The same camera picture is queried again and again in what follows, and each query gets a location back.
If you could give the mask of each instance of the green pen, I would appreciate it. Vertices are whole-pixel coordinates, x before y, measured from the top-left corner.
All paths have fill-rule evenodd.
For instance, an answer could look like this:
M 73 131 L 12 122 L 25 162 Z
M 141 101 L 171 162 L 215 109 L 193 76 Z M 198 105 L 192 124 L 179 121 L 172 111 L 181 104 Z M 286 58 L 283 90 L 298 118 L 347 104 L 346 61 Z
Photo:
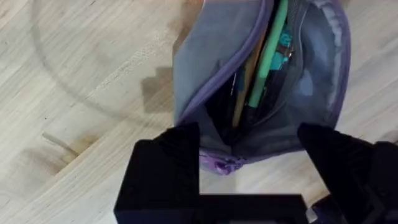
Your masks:
M 264 85 L 266 83 L 268 73 L 271 67 L 272 58 L 278 45 L 279 36 L 282 33 L 282 29 L 286 21 L 287 6 L 288 0 L 280 0 L 279 7 L 275 15 L 275 20 L 271 28 L 271 32 L 261 55 L 259 70 L 256 80 L 254 81 L 251 96 L 248 101 L 249 107 L 257 108 L 259 106 L 262 96 L 262 89 L 264 88 Z

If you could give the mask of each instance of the purple trim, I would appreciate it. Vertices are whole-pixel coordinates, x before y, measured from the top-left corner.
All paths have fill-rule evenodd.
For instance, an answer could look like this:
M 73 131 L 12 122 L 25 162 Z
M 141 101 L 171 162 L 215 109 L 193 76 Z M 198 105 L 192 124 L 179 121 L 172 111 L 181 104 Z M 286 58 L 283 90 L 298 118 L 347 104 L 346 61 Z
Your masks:
M 338 93 L 337 99 L 335 100 L 335 104 L 332 106 L 332 114 L 331 114 L 331 122 L 333 127 L 336 127 L 338 118 L 340 116 L 341 110 L 343 109 L 344 98 L 348 85 L 348 77 L 349 77 L 349 68 L 351 65 L 351 32 L 349 30 L 349 22 L 346 16 L 346 13 L 343 9 L 343 6 L 340 4 L 338 0 L 333 0 L 332 6 L 334 7 L 336 12 L 339 12 L 339 16 L 342 18 L 342 28 L 343 28 L 343 37 L 345 38 L 345 49 L 344 54 L 342 55 L 342 62 L 346 62 L 346 66 L 341 67 L 341 78 L 340 78 L 340 92 Z
M 273 4 L 273 1 L 261 1 L 260 13 L 257 17 L 257 21 L 245 43 L 243 43 L 242 47 L 236 52 L 236 54 L 234 54 L 231 59 L 229 59 L 228 62 L 199 89 L 195 96 L 190 100 L 188 106 L 184 109 L 182 115 L 178 118 L 176 125 L 181 124 L 181 122 L 187 118 L 189 114 L 191 114 L 198 108 L 198 106 L 204 103 L 233 75 L 238 67 L 241 66 L 260 39 L 262 31 L 265 30 L 269 16 L 271 15 Z

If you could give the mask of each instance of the wooden surface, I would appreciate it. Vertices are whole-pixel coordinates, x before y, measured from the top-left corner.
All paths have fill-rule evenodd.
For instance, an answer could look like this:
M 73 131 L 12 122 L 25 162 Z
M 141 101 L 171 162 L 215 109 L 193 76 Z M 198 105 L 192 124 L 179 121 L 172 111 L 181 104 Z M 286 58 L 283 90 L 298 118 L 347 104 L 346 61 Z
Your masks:
M 340 131 L 398 119 L 398 1 L 343 3 L 353 36 Z M 0 223 L 115 223 L 132 146 L 172 124 L 172 55 L 191 0 L 0 0 Z M 327 191 L 304 152 L 201 173 L 202 192 Z

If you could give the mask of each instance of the gray pencil case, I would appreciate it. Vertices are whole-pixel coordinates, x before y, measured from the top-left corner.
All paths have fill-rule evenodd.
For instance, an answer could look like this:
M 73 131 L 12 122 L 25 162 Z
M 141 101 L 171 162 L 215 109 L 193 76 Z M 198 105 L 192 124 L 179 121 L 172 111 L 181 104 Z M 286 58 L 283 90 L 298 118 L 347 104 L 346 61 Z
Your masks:
M 274 1 L 206 1 L 174 58 L 176 126 L 197 122 L 200 164 L 228 175 L 245 164 L 303 150 L 299 124 L 335 127 L 348 81 L 351 41 L 338 0 L 289 0 L 295 53 L 271 112 L 232 144 L 217 132 L 205 103 L 254 50 Z

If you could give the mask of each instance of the wood grain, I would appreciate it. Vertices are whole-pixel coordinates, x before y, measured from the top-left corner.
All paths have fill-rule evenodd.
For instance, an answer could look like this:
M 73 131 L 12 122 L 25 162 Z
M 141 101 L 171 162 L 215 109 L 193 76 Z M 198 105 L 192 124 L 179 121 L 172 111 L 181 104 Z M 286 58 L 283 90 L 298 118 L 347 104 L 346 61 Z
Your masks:
M 398 1 L 343 1 L 352 69 L 338 129 L 397 129 Z M 200 1 L 0 0 L 0 223 L 116 223 L 132 146 L 172 125 L 172 55 Z M 304 152 L 201 172 L 203 193 L 327 190 Z

